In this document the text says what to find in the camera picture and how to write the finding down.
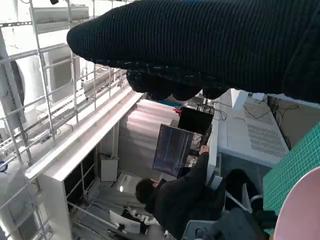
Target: person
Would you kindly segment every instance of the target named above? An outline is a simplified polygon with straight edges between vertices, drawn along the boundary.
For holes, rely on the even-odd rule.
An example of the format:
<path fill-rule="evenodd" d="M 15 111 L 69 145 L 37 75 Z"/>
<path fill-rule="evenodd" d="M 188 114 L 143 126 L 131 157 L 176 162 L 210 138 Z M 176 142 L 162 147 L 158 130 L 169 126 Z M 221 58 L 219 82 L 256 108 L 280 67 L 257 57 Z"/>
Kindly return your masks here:
<path fill-rule="evenodd" d="M 206 186 L 209 147 L 202 146 L 196 165 L 190 172 L 173 181 L 155 182 L 144 178 L 135 188 L 135 196 L 146 204 L 145 210 L 177 240 L 181 239 L 190 220 L 216 221 L 222 210 L 238 207 L 232 200 L 226 201 L 225 192 L 241 202 L 242 185 L 247 183 L 249 198 L 255 200 L 255 208 L 262 209 L 259 192 L 248 176 L 235 169 L 213 190 Z"/>

